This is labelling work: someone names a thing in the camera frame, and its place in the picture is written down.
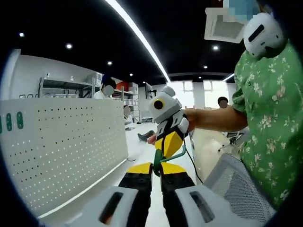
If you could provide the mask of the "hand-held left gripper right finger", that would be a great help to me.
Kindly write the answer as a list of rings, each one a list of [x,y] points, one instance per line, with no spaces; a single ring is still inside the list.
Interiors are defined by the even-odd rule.
[[[160,164],[163,206],[171,227],[261,227],[262,223],[241,218],[230,203],[203,185],[195,185],[186,170]]]

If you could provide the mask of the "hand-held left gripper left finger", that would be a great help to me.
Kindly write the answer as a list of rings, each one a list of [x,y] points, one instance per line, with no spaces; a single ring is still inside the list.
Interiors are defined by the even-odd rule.
[[[151,206],[150,162],[130,167],[118,186],[92,199],[70,227],[144,227]]]

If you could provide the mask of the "person's right hand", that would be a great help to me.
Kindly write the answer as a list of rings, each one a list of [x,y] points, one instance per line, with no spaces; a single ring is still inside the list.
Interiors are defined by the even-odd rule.
[[[190,133],[195,129],[203,128],[203,121],[201,120],[201,118],[203,117],[203,110],[189,108],[184,110],[184,114],[186,115],[187,120],[189,122],[187,133]]]

